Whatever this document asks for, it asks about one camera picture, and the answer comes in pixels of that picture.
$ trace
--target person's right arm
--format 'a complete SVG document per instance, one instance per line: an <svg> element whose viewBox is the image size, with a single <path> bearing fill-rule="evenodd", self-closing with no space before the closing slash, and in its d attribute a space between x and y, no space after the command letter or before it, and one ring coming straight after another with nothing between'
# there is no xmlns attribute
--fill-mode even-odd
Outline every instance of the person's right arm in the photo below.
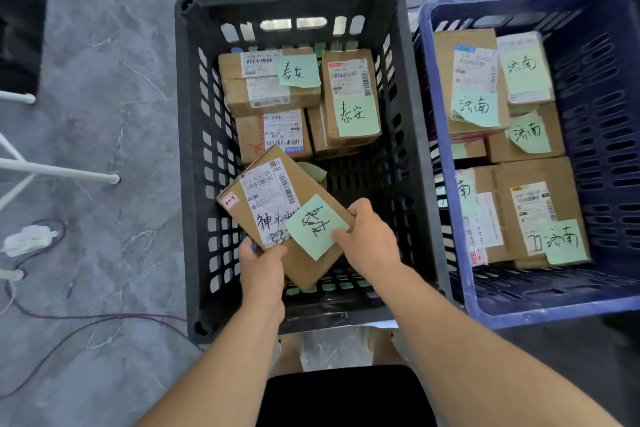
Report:
<svg viewBox="0 0 640 427"><path fill-rule="evenodd" d="M351 266L394 314L449 427L619 427L602 407L537 359L467 317L400 261L396 237L368 199L335 230Z"/></svg>

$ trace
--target black shorts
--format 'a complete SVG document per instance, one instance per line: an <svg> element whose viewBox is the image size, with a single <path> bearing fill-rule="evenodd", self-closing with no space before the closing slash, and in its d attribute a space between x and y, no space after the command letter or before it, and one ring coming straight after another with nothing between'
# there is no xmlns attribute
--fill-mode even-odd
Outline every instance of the black shorts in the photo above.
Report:
<svg viewBox="0 0 640 427"><path fill-rule="evenodd" d="M408 366L341 368L269 379L259 426L365 423L436 427L420 380Z"/></svg>

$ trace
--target plastic crate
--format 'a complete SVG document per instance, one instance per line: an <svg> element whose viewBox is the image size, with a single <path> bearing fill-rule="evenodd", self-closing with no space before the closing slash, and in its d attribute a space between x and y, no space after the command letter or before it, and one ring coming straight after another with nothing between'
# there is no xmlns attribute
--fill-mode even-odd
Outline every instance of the plastic crate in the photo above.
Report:
<svg viewBox="0 0 640 427"><path fill-rule="evenodd" d="M414 49L433 168L444 177L438 194L443 238L453 243L447 246L450 270L455 270L452 291L489 328L640 309L637 1L443 0L422 8ZM498 36L531 30L543 35L592 266L471 267L433 33L482 27L495 27Z"/></svg>
<svg viewBox="0 0 640 427"><path fill-rule="evenodd" d="M382 136L359 155L317 164L328 171L327 188L342 204L368 197L396 232L403 260L428 282L442 280L451 295L404 0L180 0L175 25L192 341L211 342L241 301L237 259L244 235L215 202L241 171L236 125L223 104L218 74L219 54L230 51L311 46L321 56L325 48L372 50ZM281 333L392 318L344 257L314 290L289 285L283 300Z"/></svg>

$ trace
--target human arm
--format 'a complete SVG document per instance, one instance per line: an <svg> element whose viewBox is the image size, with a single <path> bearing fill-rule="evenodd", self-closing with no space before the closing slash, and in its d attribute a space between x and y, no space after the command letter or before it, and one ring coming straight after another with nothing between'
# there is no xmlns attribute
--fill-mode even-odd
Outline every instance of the human arm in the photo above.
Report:
<svg viewBox="0 0 640 427"><path fill-rule="evenodd" d="M367 199L354 230L332 237L380 294L406 337L435 408L450 427L619 427L537 359L454 307L403 265L396 237Z"/></svg>
<svg viewBox="0 0 640 427"><path fill-rule="evenodd" d="M243 301L201 358L140 419L137 427L253 426L284 318L283 245L261 257L240 245Z"/></svg>

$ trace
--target forearm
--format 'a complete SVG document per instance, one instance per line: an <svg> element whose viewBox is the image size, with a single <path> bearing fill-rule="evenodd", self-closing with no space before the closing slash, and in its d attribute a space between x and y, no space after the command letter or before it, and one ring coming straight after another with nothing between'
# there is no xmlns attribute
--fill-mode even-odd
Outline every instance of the forearm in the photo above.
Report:
<svg viewBox="0 0 640 427"><path fill-rule="evenodd" d="M453 307L413 269L369 281L451 427L619 425L572 383Z"/></svg>
<svg viewBox="0 0 640 427"><path fill-rule="evenodd" d="M278 334L270 309L243 305L138 427L255 424Z"/></svg>

